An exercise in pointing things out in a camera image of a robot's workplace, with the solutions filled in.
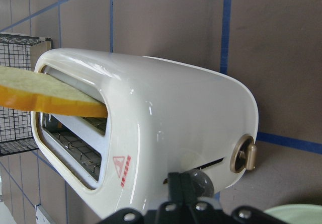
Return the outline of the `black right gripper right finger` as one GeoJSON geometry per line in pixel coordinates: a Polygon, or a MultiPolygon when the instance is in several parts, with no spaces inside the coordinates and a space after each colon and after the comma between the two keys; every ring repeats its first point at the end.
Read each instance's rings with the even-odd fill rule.
{"type": "Polygon", "coordinates": [[[189,174],[183,177],[185,223],[221,223],[218,201],[214,197],[197,197],[189,174]]]}

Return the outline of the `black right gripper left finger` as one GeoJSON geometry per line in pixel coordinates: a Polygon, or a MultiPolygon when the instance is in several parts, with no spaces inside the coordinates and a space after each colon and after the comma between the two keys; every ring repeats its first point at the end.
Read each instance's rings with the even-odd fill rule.
{"type": "Polygon", "coordinates": [[[168,174],[168,200],[157,209],[155,223],[185,223],[183,173],[168,174]]]}

